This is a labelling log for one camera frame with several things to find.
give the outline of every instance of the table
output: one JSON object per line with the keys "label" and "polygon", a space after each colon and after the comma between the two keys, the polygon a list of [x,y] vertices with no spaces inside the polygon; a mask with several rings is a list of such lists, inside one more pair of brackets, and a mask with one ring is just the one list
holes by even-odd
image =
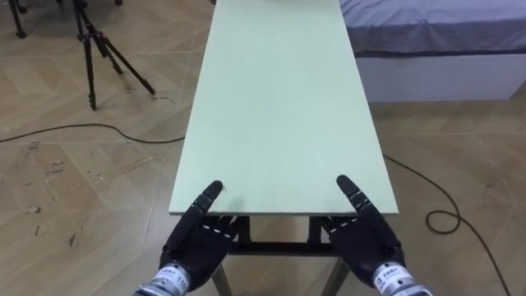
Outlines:
{"label": "table", "polygon": [[[218,179],[210,214],[242,219],[231,255],[333,257],[317,217],[353,213],[340,174],[398,212],[338,0],[219,0],[170,214]],[[309,239],[252,242],[251,215],[308,215]],[[339,261],[324,295],[346,275]],[[222,269],[213,279],[230,294]]]}

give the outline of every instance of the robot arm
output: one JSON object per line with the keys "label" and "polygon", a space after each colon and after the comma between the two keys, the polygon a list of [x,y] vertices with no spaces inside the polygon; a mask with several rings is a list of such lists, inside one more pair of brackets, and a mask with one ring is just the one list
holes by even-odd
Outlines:
{"label": "robot arm", "polygon": [[364,284],[381,296],[432,296],[405,269],[402,244],[365,193],[349,178],[337,178],[356,216],[322,220],[335,252]]}
{"label": "robot arm", "polygon": [[373,279],[381,296],[432,296],[426,287],[414,281],[405,267],[395,261],[376,268]]}
{"label": "robot arm", "polygon": [[[400,241],[366,195],[346,176],[337,183],[357,216],[322,219],[336,254],[381,296],[432,296],[406,270]],[[205,216],[222,188],[215,181],[197,197],[164,245],[159,272],[133,296],[183,296],[210,279],[238,234],[234,217]]]}

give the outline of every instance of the table leg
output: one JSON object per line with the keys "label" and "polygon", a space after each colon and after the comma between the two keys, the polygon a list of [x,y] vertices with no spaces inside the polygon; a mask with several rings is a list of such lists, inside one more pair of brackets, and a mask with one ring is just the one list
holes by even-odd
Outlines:
{"label": "table leg", "polygon": [[307,244],[321,243],[321,222],[319,217],[309,217],[309,237]]}
{"label": "table leg", "polygon": [[232,296],[232,290],[228,284],[228,279],[224,273],[223,266],[219,266],[218,270],[212,275],[212,281],[214,281],[215,288],[219,292],[219,296]]}
{"label": "table leg", "polygon": [[323,292],[321,292],[321,296],[336,296],[339,289],[342,287],[342,284],[344,284],[347,275],[348,267],[341,258],[338,258],[335,267],[333,267],[330,272],[329,279],[323,288]]}
{"label": "table leg", "polygon": [[241,244],[249,244],[252,242],[250,234],[250,217],[241,216],[238,217],[239,220],[239,236],[238,242]]}

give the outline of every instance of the power cord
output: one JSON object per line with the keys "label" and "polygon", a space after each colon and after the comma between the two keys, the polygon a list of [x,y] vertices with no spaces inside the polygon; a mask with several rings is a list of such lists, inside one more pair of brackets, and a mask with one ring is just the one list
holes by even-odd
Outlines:
{"label": "power cord", "polygon": [[43,132],[51,132],[51,131],[56,131],[56,130],[65,129],[65,128],[73,128],[73,127],[105,127],[105,128],[113,129],[114,131],[118,132],[121,136],[124,136],[128,140],[132,140],[132,141],[136,141],[136,142],[144,143],[144,144],[175,143],[178,141],[182,141],[185,138],[184,136],[181,136],[179,138],[170,139],[170,140],[161,140],[161,141],[142,140],[142,139],[137,139],[133,136],[128,136],[127,134],[125,134],[124,132],[121,132],[120,129],[118,129],[117,127],[114,127],[113,125],[109,125],[105,123],[79,123],[79,124],[68,124],[65,126],[58,126],[58,127],[50,127],[50,128],[45,128],[45,129],[34,131],[34,132],[28,132],[28,133],[25,133],[19,136],[8,137],[6,139],[0,140],[0,143],[7,142],[7,141],[13,141],[13,140],[20,139],[20,138],[27,137],[27,136],[37,135]]}
{"label": "power cord", "polygon": [[[462,217],[462,215],[460,214],[459,206],[457,206],[456,202],[454,202],[453,197],[451,197],[451,195],[444,188],[442,188],[440,185],[438,185],[437,183],[435,183],[434,181],[432,181],[431,179],[429,179],[428,177],[426,177],[422,173],[418,172],[416,169],[412,169],[412,168],[408,167],[407,165],[402,164],[398,160],[395,160],[395,159],[389,157],[388,155],[385,155],[385,154],[382,154],[382,155],[386,159],[394,162],[395,164],[401,166],[404,169],[407,169],[411,173],[416,174],[418,177],[423,178],[424,180],[428,181],[431,185],[433,185],[434,187],[438,188],[438,190],[440,190],[442,193],[444,193],[445,197],[447,197],[447,199],[450,200],[451,205],[454,208],[454,212],[452,213],[452,212],[449,212],[447,210],[432,210],[432,211],[430,211],[426,215],[426,226],[427,226],[427,228],[431,232],[433,232],[434,234],[447,235],[447,234],[453,234],[454,232],[459,230],[461,223],[466,224],[471,229],[471,231],[473,231],[475,236],[477,236],[478,240],[480,241],[480,244],[484,247],[484,249],[486,250],[487,255],[490,257],[491,263],[493,264],[493,267],[495,268],[496,274],[498,275],[499,280],[501,280],[502,289],[504,289],[504,291],[505,291],[507,296],[511,296],[510,290],[508,289],[508,285],[506,284],[506,282],[504,280],[504,276],[502,276],[501,269],[496,264],[495,258],[493,257],[493,254],[491,253],[490,248],[487,246],[486,242],[484,241],[484,238],[482,238],[480,233],[471,225],[471,223],[469,223],[464,217]],[[430,220],[431,220],[431,217],[433,215],[436,215],[436,214],[443,214],[443,215],[448,215],[448,216],[451,216],[453,218],[456,218],[456,223],[453,226],[453,228],[452,229],[448,229],[448,230],[439,230],[439,229],[433,227],[433,225],[431,225],[431,221]]]}
{"label": "power cord", "polygon": [[[34,132],[28,132],[28,133],[25,133],[25,134],[22,134],[22,135],[19,135],[19,136],[12,136],[12,137],[8,137],[6,139],[1,139],[0,143],[7,142],[7,141],[13,141],[13,140],[16,140],[16,139],[20,139],[20,138],[23,138],[23,137],[26,137],[26,136],[32,136],[32,135],[40,134],[40,133],[43,133],[43,132],[51,132],[51,131],[61,130],[61,129],[65,129],[65,128],[74,128],[74,127],[105,127],[105,128],[109,128],[109,129],[112,129],[112,130],[118,132],[121,136],[124,136],[128,140],[136,141],[136,142],[144,143],[144,144],[168,144],[168,143],[174,143],[174,142],[182,141],[182,140],[185,139],[184,136],[181,136],[181,137],[178,137],[178,138],[174,138],[174,139],[170,139],[170,140],[162,140],[162,141],[142,140],[142,139],[138,139],[138,138],[135,138],[135,137],[132,137],[132,136],[128,136],[124,132],[121,132],[121,130],[118,129],[117,127],[109,125],[109,124],[104,124],[104,123],[81,123],[81,124],[69,124],[69,125],[58,126],[58,127],[50,127],[50,128],[45,128],[45,129],[34,131]],[[504,277],[502,276],[501,269],[497,265],[497,263],[495,261],[495,258],[493,257],[493,254],[490,251],[490,248],[487,246],[486,242],[484,241],[482,236],[478,233],[478,231],[471,225],[471,223],[469,223],[465,218],[462,217],[462,215],[460,214],[459,207],[457,206],[457,204],[454,201],[453,197],[451,197],[451,195],[443,187],[441,187],[440,185],[438,185],[437,183],[435,183],[434,181],[432,181],[431,179],[429,179],[428,177],[426,177],[422,173],[419,173],[416,169],[412,169],[412,168],[408,167],[406,164],[402,164],[398,160],[395,160],[395,159],[391,158],[388,155],[385,155],[385,154],[382,154],[382,155],[386,159],[394,162],[395,164],[401,166],[402,168],[407,169],[411,173],[416,174],[418,177],[423,178],[424,180],[429,182],[431,185],[433,185],[434,187],[438,188],[438,190],[440,190],[442,193],[444,193],[445,197],[447,197],[447,199],[450,200],[451,205],[454,208],[454,212],[449,212],[447,210],[432,210],[432,211],[430,211],[426,215],[426,226],[427,226],[427,228],[431,232],[433,232],[434,234],[447,235],[447,234],[453,234],[454,232],[459,230],[460,225],[462,223],[466,224],[471,229],[471,231],[473,231],[475,236],[477,236],[477,238],[480,241],[481,245],[486,250],[486,253],[489,256],[489,258],[491,260],[491,263],[493,264],[493,267],[495,268],[495,271],[496,271],[496,273],[497,273],[497,275],[499,277],[499,280],[501,281],[502,288],[504,289],[506,295],[507,296],[511,296],[510,290],[508,289],[508,285],[506,284],[506,282],[504,280]],[[433,215],[436,215],[436,214],[443,214],[443,215],[448,215],[448,216],[451,216],[453,218],[456,218],[456,223],[455,223],[454,227],[452,229],[449,229],[449,230],[439,230],[439,229],[433,227],[433,225],[431,225],[431,217]]]}

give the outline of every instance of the robotic wrist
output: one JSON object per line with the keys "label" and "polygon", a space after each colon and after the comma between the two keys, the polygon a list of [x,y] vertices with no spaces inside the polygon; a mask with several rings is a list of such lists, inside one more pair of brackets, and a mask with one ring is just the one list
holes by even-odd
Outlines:
{"label": "robotic wrist", "polygon": [[425,287],[415,283],[405,267],[396,261],[376,268],[372,279],[381,296],[432,296]]}
{"label": "robotic wrist", "polygon": [[183,296],[190,289],[190,275],[177,262],[163,266],[155,278],[143,284],[133,296]]}

